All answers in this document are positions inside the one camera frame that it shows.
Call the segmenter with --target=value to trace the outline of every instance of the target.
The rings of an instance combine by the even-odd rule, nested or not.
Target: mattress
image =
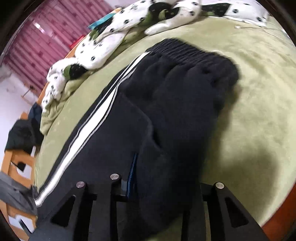
[[[102,86],[150,46],[177,37],[201,49],[218,51],[238,64],[240,79],[220,114],[201,181],[223,182],[263,225],[284,201],[296,175],[296,50],[273,18],[267,27],[202,18],[129,47],[90,76],[66,102],[42,143],[35,184],[42,186]],[[177,220],[154,240],[179,240],[180,232]]]

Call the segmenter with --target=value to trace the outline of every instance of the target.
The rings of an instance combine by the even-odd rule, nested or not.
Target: gray garment
[[[37,215],[34,200],[37,195],[36,187],[31,186],[28,189],[7,174],[0,172],[0,199],[8,205],[25,213]]]

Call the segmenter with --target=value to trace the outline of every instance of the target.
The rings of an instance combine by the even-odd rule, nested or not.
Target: silver bolt
[[[76,183],[76,187],[78,187],[78,188],[83,188],[84,185],[85,185],[85,183],[82,181]]]
[[[224,184],[223,183],[216,183],[216,187],[219,188],[219,189],[223,189]]]
[[[110,176],[110,178],[111,178],[112,180],[117,180],[117,179],[119,178],[119,175],[116,174],[116,173],[114,173],[114,174],[112,174],[112,175]]]

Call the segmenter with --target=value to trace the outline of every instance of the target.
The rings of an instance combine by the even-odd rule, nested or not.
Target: white stripe
[[[122,74],[120,75],[120,77],[122,76],[120,82],[118,82],[118,79],[120,77],[116,80],[115,83],[117,84],[117,86],[107,96],[107,94],[109,93],[109,90],[112,89],[112,87],[114,86],[115,83],[111,86],[111,88],[107,91],[107,93],[104,95],[102,100],[97,104],[96,108],[105,99],[104,102],[102,103],[102,105],[97,110],[95,108],[89,116],[91,118],[88,117],[87,120],[83,123],[83,125],[79,128],[77,135],[74,137],[73,141],[70,143],[69,149],[68,149],[67,153],[64,155],[64,157],[63,157],[61,163],[59,164],[59,166],[57,167],[55,173],[51,177],[47,186],[39,194],[39,197],[35,200],[36,206],[39,207],[42,205],[42,203],[44,202],[46,197],[57,186],[60,178],[62,177],[62,175],[65,172],[65,170],[67,169],[67,167],[72,163],[73,159],[77,156],[77,154],[85,146],[85,144],[90,139],[90,137],[96,132],[96,130],[101,126],[101,124],[107,118],[107,116],[111,110],[111,107],[113,105],[113,102],[115,100],[119,85],[124,80],[129,78],[129,76],[133,73],[136,65],[148,53],[149,52],[145,52],[145,53],[141,54],[135,61],[133,61],[133,64],[130,67],[129,66],[127,67],[127,71],[122,73],[123,76],[122,76]]]

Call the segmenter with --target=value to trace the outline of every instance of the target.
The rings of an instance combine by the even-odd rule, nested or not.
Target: curtain fold
[[[104,0],[47,0],[24,22],[3,63],[39,95],[50,66],[89,33],[91,23],[112,10]]]

